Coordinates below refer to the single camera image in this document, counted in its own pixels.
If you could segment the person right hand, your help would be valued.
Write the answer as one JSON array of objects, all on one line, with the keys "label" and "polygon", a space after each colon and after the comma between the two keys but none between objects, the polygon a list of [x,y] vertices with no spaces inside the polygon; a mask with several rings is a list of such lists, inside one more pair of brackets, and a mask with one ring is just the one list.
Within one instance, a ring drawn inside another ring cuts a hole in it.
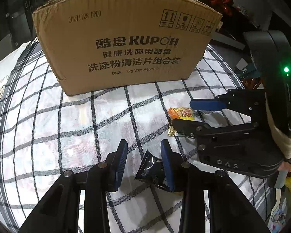
[{"label": "person right hand", "polygon": [[289,162],[283,161],[278,168],[279,171],[287,171],[291,173],[291,164]]}]

